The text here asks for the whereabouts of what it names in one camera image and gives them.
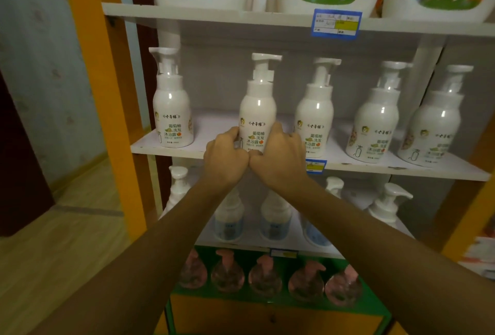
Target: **wooden floor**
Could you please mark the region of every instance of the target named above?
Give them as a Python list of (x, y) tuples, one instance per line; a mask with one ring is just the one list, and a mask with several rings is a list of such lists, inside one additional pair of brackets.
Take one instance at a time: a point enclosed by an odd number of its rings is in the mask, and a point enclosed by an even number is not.
[[(161, 209), (153, 159), (155, 202)], [(33, 329), (130, 243), (108, 159), (54, 197), (57, 205), (51, 210), (14, 236), (0, 238), (2, 335)]]

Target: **white pump bottle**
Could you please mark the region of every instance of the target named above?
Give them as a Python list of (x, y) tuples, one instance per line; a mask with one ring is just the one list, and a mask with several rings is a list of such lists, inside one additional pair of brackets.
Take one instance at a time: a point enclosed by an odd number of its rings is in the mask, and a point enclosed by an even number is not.
[(426, 93), (421, 106), (412, 115), (404, 141), (397, 155), (418, 166), (434, 167), (449, 150), (461, 124), (459, 94), (470, 65), (449, 65), (440, 90)]
[(261, 205), (261, 236), (271, 241), (287, 237), (291, 225), (292, 208), (280, 195), (270, 190)]
[[(343, 188), (343, 180), (338, 177), (328, 177), (327, 178), (327, 187), (325, 190), (333, 194), (334, 196), (341, 198), (341, 192)], [(315, 246), (330, 246), (332, 243), (310, 222), (306, 222), (306, 226), (304, 227), (304, 237), (310, 244)]]
[(333, 87), (330, 77), (341, 59), (318, 57), (313, 82), (306, 85), (306, 94), (295, 111), (294, 130), (306, 144), (306, 158), (319, 158), (325, 152), (328, 134), (334, 119)]
[(236, 187), (215, 210), (215, 237), (222, 241), (237, 241), (241, 238), (244, 227), (244, 205)]
[(277, 115), (273, 99), (274, 71), (268, 70), (270, 60), (281, 61), (280, 55), (254, 53), (253, 80), (247, 82), (247, 93), (239, 112), (240, 147), (246, 151), (263, 151)]
[(193, 143), (193, 119), (189, 96), (178, 74), (177, 48), (150, 47), (158, 64), (153, 97), (158, 140), (163, 147), (184, 147)]
[(368, 100), (357, 110), (354, 126), (345, 152), (366, 163), (378, 163), (389, 149), (399, 122), (397, 101), (400, 91), (399, 72), (408, 63), (384, 61), (382, 76), (370, 90)]
[(383, 192), (366, 208), (366, 211), (376, 219), (397, 228), (395, 222), (397, 221), (397, 210), (399, 207), (395, 203), (395, 199), (401, 195), (412, 199), (411, 193), (393, 182), (387, 182), (383, 187)]
[(188, 169), (180, 166), (170, 166), (170, 173), (174, 179), (174, 183), (170, 187), (170, 197), (168, 198), (167, 205), (165, 206), (160, 218), (168, 213), (172, 208), (182, 200), (182, 197), (186, 195), (191, 188), (186, 180)]

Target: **pink transparent bottle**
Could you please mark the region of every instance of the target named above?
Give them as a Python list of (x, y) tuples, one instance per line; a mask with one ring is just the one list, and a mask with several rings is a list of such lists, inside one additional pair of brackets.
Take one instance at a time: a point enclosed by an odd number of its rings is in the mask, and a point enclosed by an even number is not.
[(182, 266), (179, 284), (184, 288), (197, 289), (202, 287), (207, 280), (207, 268), (198, 256), (196, 249), (193, 248), (189, 252), (186, 263)]
[(234, 252), (229, 249), (219, 249), (216, 254), (222, 256), (211, 272), (211, 282), (220, 291), (233, 294), (244, 285), (244, 271), (234, 261)]
[(325, 295), (337, 306), (350, 307), (356, 304), (363, 293), (356, 270), (348, 265), (344, 271), (332, 276), (325, 285)]
[(316, 302), (323, 295), (324, 282), (320, 271), (326, 268), (321, 263), (309, 260), (306, 266), (297, 270), (288, 281), (288, 291), (293, 298), (302, 302)]
[(257, 262), (249, 273), (249, 284), (258, 295), (271, 298), (282, 290), (282, 280), (273, 269), (273, 258), (268, 254), (263, 254)]

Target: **left hand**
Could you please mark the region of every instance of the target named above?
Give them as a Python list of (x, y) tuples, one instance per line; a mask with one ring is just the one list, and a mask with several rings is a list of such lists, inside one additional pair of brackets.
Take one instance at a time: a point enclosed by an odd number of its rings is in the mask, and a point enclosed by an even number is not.
[(238, 132), (238, 127), (232, 127), (219, 134), (208, 142), (204, 152), (201, 178), (219, 192), (229, 192), (239, 182), (249, 164), (248, 152), (234, 148)]

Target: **hand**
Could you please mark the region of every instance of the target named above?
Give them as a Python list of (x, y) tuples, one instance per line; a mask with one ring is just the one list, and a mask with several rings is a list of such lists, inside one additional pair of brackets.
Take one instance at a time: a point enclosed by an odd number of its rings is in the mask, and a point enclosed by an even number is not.
[(209, 186), (213, 186), (213, 190), (229, 192), (239, 182), (248, 167), (248, 152), (243, 149), (234, 149), (234, 140), (238, 132), (238, 127), (232, 127), (207, 144), (201, 178)]
[(297, 133), (287, 134), (282, 125), (272, 126), (265, 151), (251, 150), (249, 166), (267, 187), (278, 194), (300, 188), (306, 174), (306, 147)]

